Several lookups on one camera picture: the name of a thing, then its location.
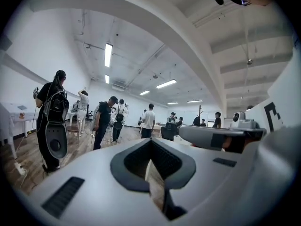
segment white pants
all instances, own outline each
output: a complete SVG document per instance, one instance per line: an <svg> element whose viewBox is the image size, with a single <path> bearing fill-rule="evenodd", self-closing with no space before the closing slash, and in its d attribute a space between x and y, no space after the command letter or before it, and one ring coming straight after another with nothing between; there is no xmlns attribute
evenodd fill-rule
<svg viewBox="0 0 301 226"><path fill-rule="evenodd" d="M87 112L83 110L79 110L77 112L77 126L79 128L79 134L81 134L81 129L83 128L83 131L85 130L85 122L86 122L86 115Z"/></svg>

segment person in black clothing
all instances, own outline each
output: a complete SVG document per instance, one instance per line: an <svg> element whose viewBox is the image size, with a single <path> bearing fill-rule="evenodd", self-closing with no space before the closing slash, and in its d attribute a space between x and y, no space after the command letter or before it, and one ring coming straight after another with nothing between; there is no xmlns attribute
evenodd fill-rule
<svg viewBox="0 0 301 226"><path fill-rule="evenodd" d="M48 121L46 116L44 115L44 103L48 99L50 99L56 92L63 90L63 82L65 80L66 73L63 70L59 70L58 72L56 72L53 82L46 83L35 98L36 105L38 108L40 108L39 116L37 119L37 137L39 142L39 149L45 160L49 172L60 169L60 161L51 155L47 147L45 129Z"/></svg>
<svg viewBox="0 0 301 226"><path fill-rule="evenodd" d="M177 123L177 126L181 126L181 125L183 125L183 117L180 117L180 120Z"/></svg>
<svg viewBox="0 0 301 226"><path fill-rule="evenodd" d="M197 116L194 120L193 120L193 126L200 126L201 125L201 121L199 119L199 116Z"/></svg>
<svg viewBox="0 0 301 226"><path fill-rule="evenodd" d="M206 126L205 119L202 119L201 126L203 126L203 127L205 127L205 126Z"/></svg>
<svg viewBox="0 0 301 226"><path fill-rule="evenodd" d="M100 149L100 144L103 140L107 127L111 119L111 107L118 102L115 96L112 96L108 101L100 102L95 119L95 142L93 150Z"/></svg>
<svg viewBox="0 0 301 226"><path fill-rule="evenodd" d="M222 121L220 119L221 113L217 112L215 113L215 122L212 128L221 128Z"/></svg>

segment black vent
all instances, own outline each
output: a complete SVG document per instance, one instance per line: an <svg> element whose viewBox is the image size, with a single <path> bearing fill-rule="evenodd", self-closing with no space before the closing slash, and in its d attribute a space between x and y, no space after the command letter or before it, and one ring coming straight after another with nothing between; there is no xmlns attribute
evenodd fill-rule
<svg viewBox="0 0 301 226"><path fill-rule="evenodd" d="M231 160L227 160L227 159L223 159L223 158L214 158L213 159L214 162L217 162L217 163L220 163L220 164L223 164L223 165L226 165L228 167L235 167L237 161L231 161Z"/></svg>
<svg viewBox="0 0 301 226"><path fill-rule="evenodd" d="M60 218L85 180L71 177L45 203L42 208L53 217Z"/></svg>

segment ceiling beam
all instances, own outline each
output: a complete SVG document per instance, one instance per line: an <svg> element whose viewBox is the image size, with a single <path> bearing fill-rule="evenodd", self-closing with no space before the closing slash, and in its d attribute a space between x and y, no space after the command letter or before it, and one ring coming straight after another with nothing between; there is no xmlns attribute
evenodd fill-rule
<svg viewBox="0 0 301 226"><path fill-rule="evenodd" d="M260 27L248 31L248 43L283 36L292 36L292 34L293 32L289 24ZM213 54L216 54L244 44L246 44L246 35L244 31L241 31L223 40L212 43L211 50Z"/></svg>
<svg viewBox="0 0 301 226"><path fill-rule="evenodd" d="M288 62L292 58L292 54L283 54L283 55L276 55L275 58L273 56L267 56L263 58L259 58L253 61L251 65L248 66L248 68L262 66L262 65L271 65L276 63L282 63L282 62ZM236 70L243 70L246 69L247 64L246 61L238 62L233 65L227 65L221 67L221 73L229 73Z"/></svg>
<svg viewBox="0 0 301 226"><path fill-rule="evenodd" d="M258 91L258 92L249 92L246 93L244 95L242 95L242 93L239 94L229 94L226 95L227 99L236 99L236 98L241 98L243 96L243 98L251 98L251 97L265 97L268 96L267 92L263 92L263 91Z"/></svg>
<svg viewBox="0 0 301 226"><path fill-rule="evenodd" d="M246 86L273 83L273 82L275 82L275 80L277 78L278 78L278 76L273 76L273 77L269 77L269 78L261 77L258 79L247 80ZM244 87L244 86L245 86L245 81L238 81L238 82L234 82L234 83L225 84L225 89L234 89L234 88L239 88L239 87Z"/></svg>

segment black cap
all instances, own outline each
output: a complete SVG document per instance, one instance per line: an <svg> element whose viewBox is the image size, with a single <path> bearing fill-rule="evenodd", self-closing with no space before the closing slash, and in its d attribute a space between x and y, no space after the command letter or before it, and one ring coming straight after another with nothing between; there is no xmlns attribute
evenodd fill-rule
<svg viewBox="0 0 301 226"><path fill-rule="evenodd" d="M116 96L111 96L110 100L118 104L118 99L116 98Z"/></svg>

